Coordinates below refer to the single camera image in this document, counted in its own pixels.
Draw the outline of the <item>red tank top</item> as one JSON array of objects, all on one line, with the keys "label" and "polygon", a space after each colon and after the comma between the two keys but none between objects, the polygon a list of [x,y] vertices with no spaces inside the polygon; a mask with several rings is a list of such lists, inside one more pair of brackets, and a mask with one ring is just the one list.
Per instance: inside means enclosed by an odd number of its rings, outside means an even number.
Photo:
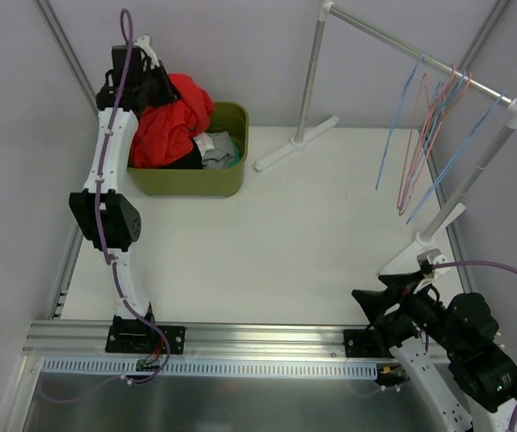
[{"label": "red tank top", "polygon": [[168,168],[192,148],[191,140],[211,125],[214,102],[192,77],[171,74],[180,99],[161,107],[146,108],[132,140],[129,166],[141,169]]}]

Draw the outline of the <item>white tank top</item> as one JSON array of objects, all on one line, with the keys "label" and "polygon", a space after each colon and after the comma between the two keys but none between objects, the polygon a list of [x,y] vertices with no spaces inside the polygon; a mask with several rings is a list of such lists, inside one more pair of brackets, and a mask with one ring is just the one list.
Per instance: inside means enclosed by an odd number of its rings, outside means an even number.
[{"label": "white tank top", "polygon": [[214,149],[213,139],[206,132],[203,132],[197,136],[194,136],[193,142],[198,147],[199,152],[202,156],[207,151]]}]

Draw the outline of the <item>black tank top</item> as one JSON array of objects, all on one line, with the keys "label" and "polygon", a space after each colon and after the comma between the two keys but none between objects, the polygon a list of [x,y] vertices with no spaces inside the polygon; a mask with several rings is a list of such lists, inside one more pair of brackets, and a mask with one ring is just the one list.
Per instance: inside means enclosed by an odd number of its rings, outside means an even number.
[{"label": "black tank top", "polygon": [[203,169],[202,155],[194,140],[191,140],[192,148],[183,157],[177,159],[168,168],[172,169]]}]

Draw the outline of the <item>grey tank top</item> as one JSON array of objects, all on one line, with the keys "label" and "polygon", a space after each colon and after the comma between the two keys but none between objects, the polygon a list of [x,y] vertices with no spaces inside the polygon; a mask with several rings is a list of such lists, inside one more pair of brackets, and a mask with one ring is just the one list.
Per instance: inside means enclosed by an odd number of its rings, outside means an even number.
[{"label": "grey tank top", "polygon": [[210,133],[213,148],[202,156],[204,169],[223,170],[234,166],[239,160],[239,150],[227,131]]}]

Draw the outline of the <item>green tank top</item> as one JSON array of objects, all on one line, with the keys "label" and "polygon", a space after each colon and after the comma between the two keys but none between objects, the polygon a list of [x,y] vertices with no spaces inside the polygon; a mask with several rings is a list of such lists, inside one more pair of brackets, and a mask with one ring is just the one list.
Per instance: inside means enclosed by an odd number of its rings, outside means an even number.
[{"label": "green tank top", "polygon": [[233,137],[231,137],[231,143],[234,150],[234,157],[232,162],[229,164],[229,168],[237,166],[242,159],[243,151],[241,150],[240,143]]}]

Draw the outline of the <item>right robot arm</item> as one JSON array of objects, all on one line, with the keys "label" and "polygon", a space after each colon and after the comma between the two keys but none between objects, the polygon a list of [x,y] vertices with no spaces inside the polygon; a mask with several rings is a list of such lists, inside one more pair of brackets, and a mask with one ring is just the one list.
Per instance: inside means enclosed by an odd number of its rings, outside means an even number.
[{"label": "right robot arm", "polygon": [[[499,326],[482,295],[471,292],[440,301],[437,266],[407,274],[381,274],[382,291],[351,295],[371,329],[368,339],[392,356],[446,431],[514,431],[517,365],[495,343]],[[446,353],[449,371],[465,395],[463,405],[432,364],[421,336]]]}]

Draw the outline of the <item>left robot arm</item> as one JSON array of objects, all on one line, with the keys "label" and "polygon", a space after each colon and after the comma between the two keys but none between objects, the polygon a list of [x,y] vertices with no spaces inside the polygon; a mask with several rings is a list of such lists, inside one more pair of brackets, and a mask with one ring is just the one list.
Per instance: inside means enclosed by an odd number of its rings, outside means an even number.
[{"label": "left robot arm", "polygon": [[141,235],[139,211],[122,194],[132,140],[148,99],[175,102],[178,92],[150,46],[148,36],[114,46],[112,68],[95,100],[98,135],[92,166],[68,205],[83,236],[101,252],[112,273],[116,311],[106,351],[116,354],[180,355],[186,330],[159,326],[135,271],[134,246]]}]

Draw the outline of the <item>olive green plastic basin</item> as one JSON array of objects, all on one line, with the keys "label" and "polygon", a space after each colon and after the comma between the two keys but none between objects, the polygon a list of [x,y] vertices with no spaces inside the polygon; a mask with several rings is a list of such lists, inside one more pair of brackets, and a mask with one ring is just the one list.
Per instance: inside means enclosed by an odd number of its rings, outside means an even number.
[{"label": "olive green plastic basin", "polygon": [[141,169],[128,167],[136,188],[148,196],[221,196],[236,194],[244,180],[249,147],[249,113],[235,102],[215,102],[209,132],[227,131],[241,146],[241,162],[223,170]]}]

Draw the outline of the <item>white metal clothes rack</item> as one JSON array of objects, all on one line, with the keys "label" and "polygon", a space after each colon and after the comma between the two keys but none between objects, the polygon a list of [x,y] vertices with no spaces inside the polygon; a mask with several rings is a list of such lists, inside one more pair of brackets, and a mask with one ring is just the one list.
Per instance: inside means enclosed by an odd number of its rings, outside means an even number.
[{"label": "white metal clothes rack", "polygon": [[294,153],[306,149],[310,142],[316,140],[324,133],[336,127],[340,121],[339,117],[333,115],[328,120],[310,130],[305,128],[313,94],[313,85],[318,59],[322,47],[325,23],[330,15],[342,20],[374,39],[381,41],[385,45],[403,53],[407,57],[415,59],[418,66],[423,64],[428,68],[448,75],[449,84],[452,84],[453,82],[463,83],[465,88],[473,87],[478,92],[489,97],[493,97],[497,104],[502,104],[511,114],[510,119],[500,129],[495,138],[488,145],[483,155],[477,160],[476,165],[471,170],[470,174],[465,178],[456,191],[453,192],[450,198],[448,198],[440,207],[439,212],[433,218],[428,227],[422,231],[416,232],[413,242],[388,262],[380,271],[382,274],[391,275],[400,270],[411,260],[412,257],[417,257],[421,253],[432,248],[434,245],[434,236],[438,232],[443,231],[450,226],[465,211],[466,206],[462,202],[462,199],[467,195],[467,192],[483,174],[485,169],[499,153],[508,139],[517,131],[517,98],[511,99],[486,85],[468,78],[465,73],[458,71],[456,67],[433,57],[425,50],[420,49],[391,32],[358,17],[357,15],[336,5],[332,1],[321,1],[318,7],[317,22],[315,25],[313,44],[306,73],[303,97],[299,112],[299,121],[295,134],[282,148],[260,159],[254,164],[255,170],[258,172],[264,172]]}]

